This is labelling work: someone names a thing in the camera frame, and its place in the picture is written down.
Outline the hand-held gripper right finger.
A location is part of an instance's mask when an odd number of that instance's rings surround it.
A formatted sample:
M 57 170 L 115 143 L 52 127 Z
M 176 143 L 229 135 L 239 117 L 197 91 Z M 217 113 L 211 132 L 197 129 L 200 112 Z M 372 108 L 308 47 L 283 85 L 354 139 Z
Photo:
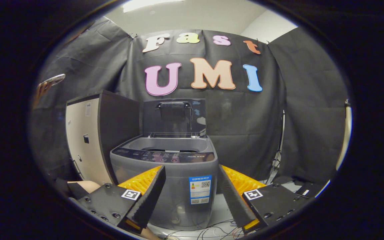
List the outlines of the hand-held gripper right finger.
M 308 203 L 280 184 L 265 185 L 221 164 L 218 168 L 221 192 L 245 234 L 282 222 Z

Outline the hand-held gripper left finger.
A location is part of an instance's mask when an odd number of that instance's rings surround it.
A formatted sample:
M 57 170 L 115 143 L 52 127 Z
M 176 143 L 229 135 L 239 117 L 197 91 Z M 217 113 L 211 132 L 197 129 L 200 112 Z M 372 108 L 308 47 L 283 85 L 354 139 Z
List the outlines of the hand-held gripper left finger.
M 140 234 L 148 225 L 166 182 L 160 165 L 119 185 L 106 183 L 77 200 L 81 210 L 107 225 Z

